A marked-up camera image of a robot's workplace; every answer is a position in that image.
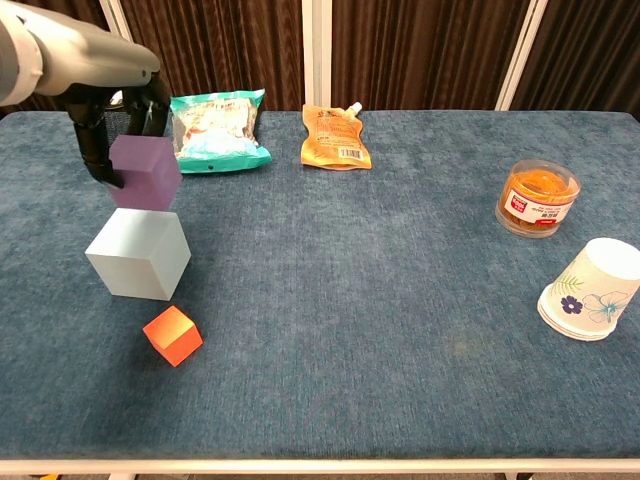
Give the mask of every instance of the purple cube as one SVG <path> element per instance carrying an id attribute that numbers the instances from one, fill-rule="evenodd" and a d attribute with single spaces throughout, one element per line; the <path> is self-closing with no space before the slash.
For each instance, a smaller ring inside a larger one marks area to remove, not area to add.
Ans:
<path id="1" fill-rule="evenodd" d="M 167 210 L 182 181 L 168 138 L 118 135 L 109 150 L 124 188 L 109 188 L 121 208 Z"/>

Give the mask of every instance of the teal and white bag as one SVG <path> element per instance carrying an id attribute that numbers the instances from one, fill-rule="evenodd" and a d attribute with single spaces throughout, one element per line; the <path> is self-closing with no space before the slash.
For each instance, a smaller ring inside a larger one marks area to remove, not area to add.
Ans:
<path id="1" fill-rule="evenodd" d="M 182 173 L 260 167 L 271 155 L 253 136 L 264 89 L 171 99 L 173 145 Z"/>

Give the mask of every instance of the jar label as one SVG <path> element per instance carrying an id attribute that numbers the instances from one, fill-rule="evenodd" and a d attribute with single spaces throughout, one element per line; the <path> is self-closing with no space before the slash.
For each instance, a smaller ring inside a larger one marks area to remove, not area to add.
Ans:
<path id="1" fill-rule="evenodd" d="M 539 203 L 511 189 L 509 195 L 507 195 L 504 208 L 511 215 L 525 222 L 536 225 L 553 225 L 561 222 L 567 216 L 571 205 L 573 205 L 573 202 L 563 204 Z"/>

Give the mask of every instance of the stacked blocks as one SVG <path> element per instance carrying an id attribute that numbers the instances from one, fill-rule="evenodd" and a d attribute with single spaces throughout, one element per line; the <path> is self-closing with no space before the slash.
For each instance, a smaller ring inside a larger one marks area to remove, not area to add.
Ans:
<path id="1" fill-rule="evenodd" d="M 117 208 L 85 254 L 112 295 L 170 300 L 191 258 L 178 216 L 166 212 L 182 175 L 167 138 L 120 135 L 110 160 L 124 188 L 109 189 Z M 194 323 L 170 307 L 143 329 L 176 367 L 200 345 Z"/>

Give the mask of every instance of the barcode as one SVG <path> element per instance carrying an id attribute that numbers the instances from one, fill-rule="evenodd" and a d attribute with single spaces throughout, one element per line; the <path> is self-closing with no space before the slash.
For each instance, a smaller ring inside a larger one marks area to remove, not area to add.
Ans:
<path id="1" fill-rule="evenodd" d="M 357 158 L 358 160 L 362 159 L 362 151 L 354 150 L 352 148 L 341 148 L 339 149 L 338 155 L 340 158 Z"/>

